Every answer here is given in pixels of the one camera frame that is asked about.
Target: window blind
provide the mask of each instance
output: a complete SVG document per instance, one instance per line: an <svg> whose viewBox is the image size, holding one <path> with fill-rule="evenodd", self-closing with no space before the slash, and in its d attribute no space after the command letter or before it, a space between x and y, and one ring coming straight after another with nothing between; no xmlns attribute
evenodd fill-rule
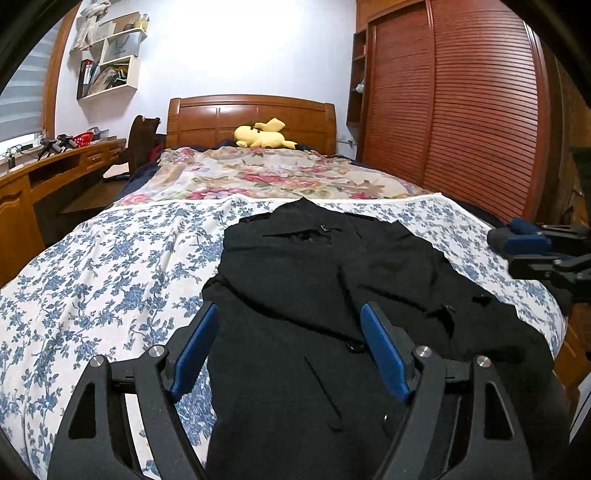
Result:
<svg viewBox="0 0 591 480"><path fill-rule="evenodd" d="M60 26L61 20L25 58L0 95L0 142L41 132L43 87Z"/></svg>

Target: bed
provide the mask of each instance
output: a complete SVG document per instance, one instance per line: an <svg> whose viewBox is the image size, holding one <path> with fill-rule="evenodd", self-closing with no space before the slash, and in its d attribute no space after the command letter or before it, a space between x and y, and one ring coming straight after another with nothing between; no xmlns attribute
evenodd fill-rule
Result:
<svg viewBox="0 0 591 480"><path fill-rule="evenodd" d="M444 252L459 273L515 305L520 319L537 328L553 355L558 354L566 322L556 301L540 283L508 275L506 262L487 247L489 225L440 194L412 184L398 187L395 177L352 166L346 159L331 163L334 107L232 95L173 99L170 112L171 147L211 147L242 123L276 116L291 127L286 138L313 150L167 150L144 187L81 224L0 290L0 426L41 479L47 476L63 410L90 358L101 353L121 361L164 343L198 311L201 288L220 260L225 228L301 196L336 211L401 221ZM310 120L315 116L317 123ZM253 178L236 179L228 172L241 174L246 167L271 170L278 178L236 191L233 182ZM305 184L285 187L285 179L304 175L322 185L316 190ZM227 177L225 184L222 177ZM218 191L203 194L202 187L212 181L221 182ZM328 181L341 189L334 186L322 198ZM347 185L370 198L351 198ZM205 366L193 392L177 404L202 462L216 421L210 399ZM144 472L158 478L133 396L128 411Z"/></svg>

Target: wooden bed frame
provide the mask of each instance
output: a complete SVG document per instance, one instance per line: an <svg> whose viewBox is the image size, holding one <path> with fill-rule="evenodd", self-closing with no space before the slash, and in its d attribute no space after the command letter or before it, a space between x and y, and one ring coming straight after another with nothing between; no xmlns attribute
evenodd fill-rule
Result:
<svg viewBox="0 0 591 480"><path fill-rule="evenodd" d="M214 147L233 138L241 125L278 118L287 140L323 155L336 151L335 106L299 98L268 95L210 95L173 98L168 109L166 147Z"/></svg>

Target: yellow plush toy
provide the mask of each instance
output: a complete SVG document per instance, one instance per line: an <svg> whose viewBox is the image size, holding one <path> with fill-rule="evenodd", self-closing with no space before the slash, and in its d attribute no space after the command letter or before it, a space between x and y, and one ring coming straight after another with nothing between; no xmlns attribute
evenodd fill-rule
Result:
<svg viewBox="0 0 591 480"><path fill-rule="evenodd" d="M296 143L285 139L280 131L285 123L274 118L266 124L257 123L254 128L247 125L238 127L234 132L234 140L239 147L263 147L263 148L291 148L295 150Z"/></svg>

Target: blue gripper pad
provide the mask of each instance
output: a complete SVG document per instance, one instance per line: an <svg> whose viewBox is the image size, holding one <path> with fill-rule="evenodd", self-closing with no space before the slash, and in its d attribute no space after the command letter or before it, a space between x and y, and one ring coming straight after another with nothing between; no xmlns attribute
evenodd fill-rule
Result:
<svg viewBox="0 0 591 480"><path fill-rule="evenodd" d="M405 401L410 396L410 389L405 379L404 362L369 304L361 308L361 331L386 388L397 400Z"/></svg>
<svg viewBox="0 0 591 480"><path fill-rule="evenodd" d="M170 388L170 395L175 403L183 395L192 392L218 330L217 307L212 304L176 363L174 383Z"/></svg>
<svg viewBox="0 0 591 480"><path fill-rule="evenodd" d="M551 248L552 241L544 235L510 236L503 243L507 255L544 255Z"/></svg>
<svg viewBox="0 0 591 480"><path fill-rule="evenodd" d="M533 223L521 217L513 218L509 223L509 228L513 233L517 233L518 235L536 235L540 231Z"/></svg>

